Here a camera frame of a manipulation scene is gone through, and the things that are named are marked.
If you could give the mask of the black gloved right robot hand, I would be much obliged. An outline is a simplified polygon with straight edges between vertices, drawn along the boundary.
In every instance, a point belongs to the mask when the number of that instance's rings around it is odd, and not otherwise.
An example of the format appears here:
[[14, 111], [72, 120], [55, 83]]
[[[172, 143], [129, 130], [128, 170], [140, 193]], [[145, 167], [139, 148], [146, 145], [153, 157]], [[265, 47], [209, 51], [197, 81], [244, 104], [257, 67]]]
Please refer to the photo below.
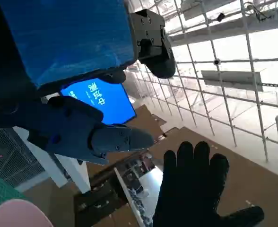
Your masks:
[[263, 209], [252, 206], [227, 216], [217, 208], [229, 170], [226, 156], [210, 156], [208, 143], [184, 141], [176, 153], [164, 154], [163, 179], [153, 226], [254, 227], [264, 219]]

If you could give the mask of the black left robot hand, blue tape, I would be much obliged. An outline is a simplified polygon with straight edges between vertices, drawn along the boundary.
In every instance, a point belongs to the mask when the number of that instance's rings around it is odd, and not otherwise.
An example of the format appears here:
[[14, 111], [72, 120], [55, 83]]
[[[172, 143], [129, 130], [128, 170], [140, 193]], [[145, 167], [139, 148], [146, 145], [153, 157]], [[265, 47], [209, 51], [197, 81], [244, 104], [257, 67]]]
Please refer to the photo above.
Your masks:
[[51, 154], [107, 164], [109, 152], [147, 149], [153, 137], [79, 98], [41, 97], [81, 82], [125, 81], [136, 61], [160, 79], [175, 73], [164, 18], [124, 0], [0, 0], [0, 128], [29, 131]]

